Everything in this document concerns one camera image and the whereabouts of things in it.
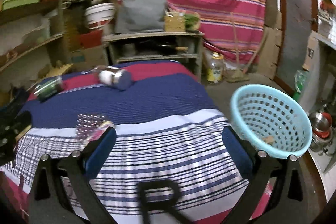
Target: red container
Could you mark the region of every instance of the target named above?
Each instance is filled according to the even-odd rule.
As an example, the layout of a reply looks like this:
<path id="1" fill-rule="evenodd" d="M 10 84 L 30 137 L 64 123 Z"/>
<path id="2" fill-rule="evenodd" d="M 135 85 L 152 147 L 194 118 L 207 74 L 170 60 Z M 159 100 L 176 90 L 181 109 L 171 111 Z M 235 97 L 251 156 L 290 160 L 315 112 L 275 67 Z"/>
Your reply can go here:
<path id="1" fill-rule="evenodd" d="M 103 30 L 94 30 L 79 36 L 79 43 L 83 48 L 93 48 L 101 45 Z"/>

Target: broom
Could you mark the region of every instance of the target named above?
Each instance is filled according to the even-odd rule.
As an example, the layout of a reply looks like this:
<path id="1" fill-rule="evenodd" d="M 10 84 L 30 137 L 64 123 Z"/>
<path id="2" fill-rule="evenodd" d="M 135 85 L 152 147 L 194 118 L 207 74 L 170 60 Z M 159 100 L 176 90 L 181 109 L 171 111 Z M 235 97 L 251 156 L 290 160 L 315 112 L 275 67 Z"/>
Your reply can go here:
<path id="1" fill-rule="evenodd" d="M 235 22 L 233 20 L 233 13 L 230 13 L 230 15 L 231 15 L 232 28 L 233 28 L 233 36 L 234 36 L 234 41 L 235 41 L 237 68 L 233 72 L 232 76 L 227 78 L 226 81 L 229 82 L 229 83 L 248 81 L 248 80 L 250 80 L 249 77 L 246 74 L 244 74 L 239 68 L 240 63 L 239 63 L 239 52 L 238 52 L 236 26 L 235 26 Z"/>

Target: metal screw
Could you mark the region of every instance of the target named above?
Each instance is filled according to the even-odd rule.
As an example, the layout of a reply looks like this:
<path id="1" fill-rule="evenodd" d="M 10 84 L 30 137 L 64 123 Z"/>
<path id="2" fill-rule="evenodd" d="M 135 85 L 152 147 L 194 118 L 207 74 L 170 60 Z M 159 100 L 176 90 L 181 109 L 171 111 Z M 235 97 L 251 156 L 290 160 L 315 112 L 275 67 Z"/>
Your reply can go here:
<path id="1" fill-rule="evenodd" d="M 48 154 L 44 154 L 44 155 L 42 155 L 41 160 L 47 160 L 48 158 L 49 158 L 49 155 Z"/>
<path id="2" fill-rule="evenodd" d="M 260 158 L 266 158 L 267 153 L 264 150 L 260 150 L 260 151 L 258 151 L 258 156 Z"/>
<path id="3" fill-rule="evenodd" d="M 290 156 L 289 156 L 289 159 L 290 159 L 291 161 L 296 161 L 296 160 L 297 160 L 297 157 L 296 157 L 295 155 L 290 155 Z"/>
<path id="4" fill-rule="evenodd" d="M 78 158 L 80 155 L 81 155 L 81 152 L 79 150 L 75 150 L 71 153 L 71 155 L 74 157 L 74 158 Z"/>

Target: yellow bottle label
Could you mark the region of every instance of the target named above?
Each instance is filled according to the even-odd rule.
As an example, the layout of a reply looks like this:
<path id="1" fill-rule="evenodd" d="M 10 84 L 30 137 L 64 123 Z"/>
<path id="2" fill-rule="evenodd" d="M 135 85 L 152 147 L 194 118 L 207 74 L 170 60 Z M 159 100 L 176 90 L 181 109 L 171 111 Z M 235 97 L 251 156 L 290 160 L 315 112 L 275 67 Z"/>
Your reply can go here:
<path id="1" fill-rule="evenodd" d="M 209 82 L 220 82 L 222 80 L 222 70 L 221 69 L 208 69 L 208 81 Z"/>

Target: blue gripper pad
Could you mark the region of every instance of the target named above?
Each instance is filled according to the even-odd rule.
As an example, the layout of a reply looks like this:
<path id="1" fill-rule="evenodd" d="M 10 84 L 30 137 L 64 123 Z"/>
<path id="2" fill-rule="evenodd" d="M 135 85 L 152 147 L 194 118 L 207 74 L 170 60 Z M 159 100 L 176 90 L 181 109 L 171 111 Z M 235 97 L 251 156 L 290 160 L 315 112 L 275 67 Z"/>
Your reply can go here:
<path id="1" fill-rule="evenodd" d="M 253 177 L 253 162 L 234 134 L 231 127 L 224 127 L 222 132 L 223 144 L 243 179 L 251 180 Z"/>
<path id="2" fill-rule="evenodd" d="M 109 131 L 104 134 L 105 136 L 100 144 L 84 163 L 85 176 L 88 180 L 95 179 L 97 177 L 100 169 L 116 143 L 117 133 L 113 127 L 110 127 Z"/>

